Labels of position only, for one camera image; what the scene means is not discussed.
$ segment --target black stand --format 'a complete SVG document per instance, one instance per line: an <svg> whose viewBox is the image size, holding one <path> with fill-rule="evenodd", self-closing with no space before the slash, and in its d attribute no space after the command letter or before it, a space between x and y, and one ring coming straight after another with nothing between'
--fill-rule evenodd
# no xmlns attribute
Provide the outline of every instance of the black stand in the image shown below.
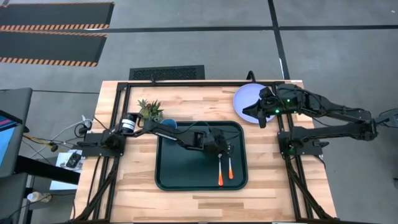
<svg viewBox="0 0 398 224"><path fill-rule="evenodd" d="M80 178L80 174L74 171L45 164L43 162L29 159L23 156L18 156L15 173L18 174L22 172L30 175L46 177L69 184L78 184Z"/></svg>

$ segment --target white cable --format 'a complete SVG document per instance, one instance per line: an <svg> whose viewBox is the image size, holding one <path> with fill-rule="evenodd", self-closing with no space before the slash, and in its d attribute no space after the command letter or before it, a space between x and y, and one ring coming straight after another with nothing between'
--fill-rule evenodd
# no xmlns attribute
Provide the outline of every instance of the white cable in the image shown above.
<svg viewBox="0 0 398 224"><path fill-rule="evenodd" d="M73 128L73 127L75 127L75 126L78 125L78 124L84 123L84 124L87 126L88 122L93 123L93 120L91 120L91 119L86 119L83 115L82 115L81 117L83 118L83 120L81 120L81 121L79 121L79 122L77 122L77 123L75 123L75 124L72 124L72 125L70 125L70 126L64 128L59 134L57 134L56 136L54 136L54 137L51 139L51 141L53 141L53 140L55 140L56 138L58 138L58 137L59 137L62 133L64 133L66 130L68 130L68 129L70 129L70 128ZM46 146L44 146L43 148L41 148L40 150L38 150L37 152L35 152L33 155L29 156L29 158L32 158L32 157L36 156L38 153L42 152L45 148L46 148Z"/></svg>

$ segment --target black floor mat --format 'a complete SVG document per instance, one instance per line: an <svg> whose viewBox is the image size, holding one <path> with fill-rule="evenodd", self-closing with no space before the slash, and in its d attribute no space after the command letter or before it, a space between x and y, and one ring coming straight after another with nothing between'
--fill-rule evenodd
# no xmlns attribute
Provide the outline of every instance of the black floor mat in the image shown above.
<svg viewBox="0 0 398 224"><path fill-rule="evenodd" d="M204 80L204 65L130 68L129 80Z"/></svg>
<svg viewBox="0 0 398 224"><path fill-rule="evenodd" d="M113 2L9 4L0 12L1 30L108 28Z"/></svg>
<svg viewBox="0 0 398 224"><path fill-rule="evenodd" d="M0 62L95 67L105 34L0 31Z"/></svg>

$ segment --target butcher block tabletop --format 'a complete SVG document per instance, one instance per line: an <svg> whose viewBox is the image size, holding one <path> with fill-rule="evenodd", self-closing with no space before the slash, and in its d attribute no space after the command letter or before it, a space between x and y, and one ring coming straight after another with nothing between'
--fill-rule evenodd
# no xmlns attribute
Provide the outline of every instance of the butcher block tabletop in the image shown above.
<svg viewBox="0 0 398 224"><path fill-rule="evenodd" d="M227 80L200 80L226 82ZM303 87L301 81L287 81ZM103 82L95 117L109 127L118 82ZM241 119L234 111L233 96L238 86L151 86L132 87L127 112L139 112L137 101L161 101L164 118L176 121L235 121L244 130L248 183L241 190L163 191L155 184L157 136L145 134L128 138L120 159L111 222L272 222L295 221L285 162L279 153L277 119L260 129ZM124 101L122 92L119 112ZM313 128L311 118L293 115L294 125ZM288 127L284 117L284 126ZM103 128L94 121L93 132ZM76 214L86 207L97 158L84 162L75 198ZM335 217L328 179L323 164L313 156L302 156L309 191L327 213ZM98 188L99 162L91 197ZM297 189L301 214L305 217L302 194ZM104 217L105 192L99 218Z"/></svg>

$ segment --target computer monitor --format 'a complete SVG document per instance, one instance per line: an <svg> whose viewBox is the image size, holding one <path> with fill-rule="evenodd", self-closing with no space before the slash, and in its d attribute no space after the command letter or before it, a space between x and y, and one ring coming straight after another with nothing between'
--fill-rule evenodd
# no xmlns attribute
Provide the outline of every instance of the computer monitor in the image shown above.
<svg viewBox="0 0 398 224"><path fill-rule="evenodd" d="M3 111L0 110L0 131L7 130L9 128L13 128L22 124L22 120Z"/></svg>

